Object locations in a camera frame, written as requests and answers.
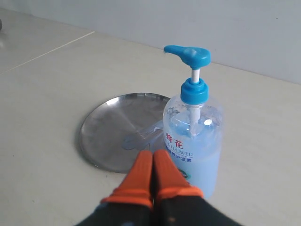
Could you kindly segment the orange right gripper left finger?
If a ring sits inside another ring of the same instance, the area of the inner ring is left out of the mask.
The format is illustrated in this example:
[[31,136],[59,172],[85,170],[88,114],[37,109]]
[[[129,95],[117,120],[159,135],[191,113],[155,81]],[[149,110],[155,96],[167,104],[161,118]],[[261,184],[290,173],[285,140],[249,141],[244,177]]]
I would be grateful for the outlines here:
[[79,226],[149,226],[153,199],[151,151],[140,151],[132,168],[111,195],[103,198]]

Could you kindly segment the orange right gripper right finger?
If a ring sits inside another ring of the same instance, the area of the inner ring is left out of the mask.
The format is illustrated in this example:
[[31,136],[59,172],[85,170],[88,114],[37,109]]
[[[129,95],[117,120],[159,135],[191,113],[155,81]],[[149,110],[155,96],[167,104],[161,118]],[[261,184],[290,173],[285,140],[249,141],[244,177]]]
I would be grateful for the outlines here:
[[153,155],[156,226],[239,226],[210,205],[203,192],[189,184],[166,150]]

